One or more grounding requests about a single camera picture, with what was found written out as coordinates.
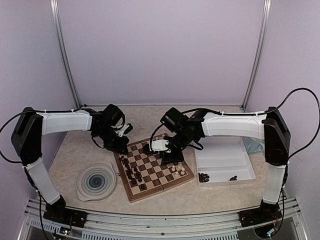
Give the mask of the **dark chess piece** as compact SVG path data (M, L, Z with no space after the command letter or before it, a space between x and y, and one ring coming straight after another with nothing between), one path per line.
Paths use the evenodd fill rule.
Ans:
M127 169L130 168L129 162L128 162L127 160L124 160L123 163L124 163L124 166L125 166Z

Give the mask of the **white plastic tray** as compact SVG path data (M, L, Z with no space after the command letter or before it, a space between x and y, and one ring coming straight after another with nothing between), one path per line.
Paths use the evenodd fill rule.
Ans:
M205 137L199 143L203 145L203 150L195 151L199 187L249 184L256 179L241 137ZM200 183L198 173L208 174L209 181ZM229 181L233 176L237 176L237 180Z

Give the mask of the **wooden chess board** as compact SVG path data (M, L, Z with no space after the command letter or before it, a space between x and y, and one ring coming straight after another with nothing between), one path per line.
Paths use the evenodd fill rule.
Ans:
M180 175L181 171L171 170L171 165L161 165L160 154L147 155L143 153L143 146L149 143L148 139L143 139L130 143L127 147L128 154L114 154L115 162L121 177L127 198L130 203L155 196L164 191L173 189L194 179L194 173L186 162L182 162L185 168L185 175ZM132 169L132 179L136 179L137 185L132 186L132 179L128 179L127 169L124 161L128 161ZM135 176L134 167L140 172L142 182L138 182ZM146 189L141 190L140 185L145 184Z

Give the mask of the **dark piece back rank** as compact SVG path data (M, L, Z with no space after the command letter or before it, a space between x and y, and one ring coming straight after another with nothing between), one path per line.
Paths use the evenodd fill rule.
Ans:
M136 179L132 179L132 180L131 180L131 184L132 184L132 186L136 186L136 185L137 185Z

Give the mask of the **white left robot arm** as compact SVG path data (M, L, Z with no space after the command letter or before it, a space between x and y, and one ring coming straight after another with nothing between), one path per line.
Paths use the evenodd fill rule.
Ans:
M25 107L18 115L11 143L36 190L52 205L50 214L63 223L70 218L70 211L58 203L62 197L43 162L43 137L57 133L89 131L92 140L101 139L102 149L127 154L127 134L132 130L132 124L126 122L125 114L114 104L109 104L101 111L92 108L47 111Z

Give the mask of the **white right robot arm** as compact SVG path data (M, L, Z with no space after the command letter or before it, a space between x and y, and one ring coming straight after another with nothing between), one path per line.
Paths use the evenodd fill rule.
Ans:
M160 122L173 137L160 148L173 162L180 162L180 154L191 143L198 143L205 137L247 137L264 141L264 155L267 163L267 177L261 207L256 218L266 222L275 212L284 185L285 172L289 161L291 133L276 107L266 111L250 113L225 113L208 108L191 110L192 116L170 108Z

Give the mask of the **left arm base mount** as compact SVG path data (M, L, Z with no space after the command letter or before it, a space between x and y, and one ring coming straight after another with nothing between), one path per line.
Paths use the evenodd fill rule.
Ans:
M53 204L46 203L43 217L63 225L84 228L88 213L81 210L66 207L66 201L60 195L59 199Z

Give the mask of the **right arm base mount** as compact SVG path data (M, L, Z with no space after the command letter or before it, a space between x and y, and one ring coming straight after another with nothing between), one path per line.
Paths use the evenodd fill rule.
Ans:
M278 203L269 204L262 200L259 207L242 210L238 216L242 228L264 224L255 227L254 232L261 239L270 239L280 230L284 214L285 210L281 210Z

